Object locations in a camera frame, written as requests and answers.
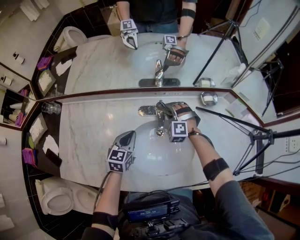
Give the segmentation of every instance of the soap dish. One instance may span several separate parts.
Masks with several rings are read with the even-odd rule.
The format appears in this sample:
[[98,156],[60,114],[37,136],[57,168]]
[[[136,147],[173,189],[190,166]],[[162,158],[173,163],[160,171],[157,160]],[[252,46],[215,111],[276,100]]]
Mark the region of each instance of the soap dish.
[[214,106],[218,103],[218,96],[214,92],[202,92],[201,100],[205,106]]
[[211,78],[202,77],[196,82],[195,86],[202,87],[202,88],[214,88],[216,84],[214,80],[212,80]]

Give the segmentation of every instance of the gray sleeve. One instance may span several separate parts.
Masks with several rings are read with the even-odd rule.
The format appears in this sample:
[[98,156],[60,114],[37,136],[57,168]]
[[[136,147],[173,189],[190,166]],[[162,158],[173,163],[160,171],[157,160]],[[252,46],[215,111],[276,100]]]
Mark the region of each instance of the gray sleeve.
[[225,183],[216,194],[222,224],[247,240],[273,240],[273,234],[255,212],[236,181]]

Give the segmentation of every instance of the black armband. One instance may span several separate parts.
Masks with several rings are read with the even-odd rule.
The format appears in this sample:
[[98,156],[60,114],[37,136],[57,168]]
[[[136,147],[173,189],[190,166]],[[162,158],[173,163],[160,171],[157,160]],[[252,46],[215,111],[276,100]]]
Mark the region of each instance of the black armband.
[[94,212],[92,218],[92,224],[101,224],[116,230],[118,225],[118,215],[110,215],[106,212]]
[[196,17],[196,12],[194,10],[191,10],[191,9],[187,9],[187,8],[184,8],[181,12],[181,16],[184,17],[184,16],[189,16],[193,19],[195,19]]
[[205,165],[203,168],[203,172],[207,180],[213,181],[219,175],[219,173],[226,168],[229,168],[228,164],[224,159],[219,158]]

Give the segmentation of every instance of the electrical outlet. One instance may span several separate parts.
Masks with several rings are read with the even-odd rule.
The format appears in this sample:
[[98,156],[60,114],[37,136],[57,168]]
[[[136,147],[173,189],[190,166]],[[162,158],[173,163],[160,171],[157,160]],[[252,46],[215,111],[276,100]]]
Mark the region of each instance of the electrical outlet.
[[260,19],[258,25],[255,28],[255,31],[253,32],[256,40],[262,40],[263,37],[268,33],[269,28],[269,23],[264,18]]
[[183,92],[164,92],[163,95],[168,95],[168,96],[178,96],[182,95]]
[[300,136],[289,137],[288,139],[288,151],[297,152],[300,149]]

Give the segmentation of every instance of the wrist strap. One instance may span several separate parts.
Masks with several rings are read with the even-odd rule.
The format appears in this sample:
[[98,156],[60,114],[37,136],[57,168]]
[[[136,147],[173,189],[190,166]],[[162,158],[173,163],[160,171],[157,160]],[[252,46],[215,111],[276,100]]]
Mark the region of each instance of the wrist strap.
[[118,225],[118,215],[110,215],[106,212],[94,212],[92,224],[101,224],[116,230]]
[[224,159],[219,158],[217,160],[213,160],[203,168],[204,175],[207,180],[214,180],[220,172],[229,168],[228,164]]

